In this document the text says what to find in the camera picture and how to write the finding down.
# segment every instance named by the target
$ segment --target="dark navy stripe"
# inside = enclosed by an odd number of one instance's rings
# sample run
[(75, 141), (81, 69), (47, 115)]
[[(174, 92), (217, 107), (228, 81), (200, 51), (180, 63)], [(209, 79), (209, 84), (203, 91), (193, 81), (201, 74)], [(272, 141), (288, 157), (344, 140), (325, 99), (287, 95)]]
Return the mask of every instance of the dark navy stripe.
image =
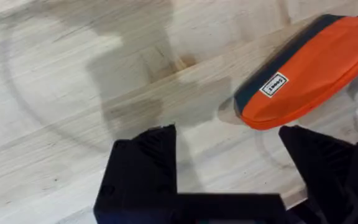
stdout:
[(304, 46), (307, 41), (315, 37), (325, 27), (344, 16), (323, 15), (317, 18), (308, 28), (294, 37), (284, 48), (267, 64), (259, 69), (236, 92), (234, 99), (241, 113), (254, 94), (269, 80), (289, 59)]

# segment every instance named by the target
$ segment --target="orange pencil case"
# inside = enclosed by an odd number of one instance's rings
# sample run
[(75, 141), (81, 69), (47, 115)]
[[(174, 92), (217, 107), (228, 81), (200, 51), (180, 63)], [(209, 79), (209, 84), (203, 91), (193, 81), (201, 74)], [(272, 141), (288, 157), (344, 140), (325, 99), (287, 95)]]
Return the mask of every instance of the orange pencil case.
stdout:
[(323, 15), (283, 49), (234, 96), (251, 128), (298, 119), (358, 76), (358, 17)]

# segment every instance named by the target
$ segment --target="black object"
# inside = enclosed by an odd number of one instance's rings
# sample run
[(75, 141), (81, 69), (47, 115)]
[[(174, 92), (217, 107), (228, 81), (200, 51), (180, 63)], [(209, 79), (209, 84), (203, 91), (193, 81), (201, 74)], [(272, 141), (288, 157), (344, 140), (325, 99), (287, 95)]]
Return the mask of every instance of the black object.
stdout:
[(287, 223), (278, 194), (178, 194), (174, 125), (115, 142), (94, 206), (99, 224)]
[(279, 135), (328, 223), (358, 223), (358, 143), (299, 126)]

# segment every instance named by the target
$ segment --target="orange fabric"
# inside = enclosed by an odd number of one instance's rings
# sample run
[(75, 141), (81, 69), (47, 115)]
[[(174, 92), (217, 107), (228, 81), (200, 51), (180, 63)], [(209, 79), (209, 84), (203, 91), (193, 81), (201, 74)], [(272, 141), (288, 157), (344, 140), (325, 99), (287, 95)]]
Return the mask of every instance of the orange fabric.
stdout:
[(278, 72), (289, 81), (271, 98), (258, 91), (242, 111), (252, 128), (298, 119), (358, 76), (358, 17), (344, 17), (323, 29)]

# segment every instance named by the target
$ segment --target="wooden floor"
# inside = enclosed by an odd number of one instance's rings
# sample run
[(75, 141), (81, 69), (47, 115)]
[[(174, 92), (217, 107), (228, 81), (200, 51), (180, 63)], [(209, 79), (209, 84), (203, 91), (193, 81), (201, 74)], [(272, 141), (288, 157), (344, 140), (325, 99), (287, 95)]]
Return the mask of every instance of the wooden floor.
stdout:
[[(180, 192), (304, 200), (278, 130), (231, 96), (324, 12), (358, 0), (0, 0), (0, 223), (95, 223), (113, 141), (172, 123)], [(358, 141), (358, 79), (293, 124)]]

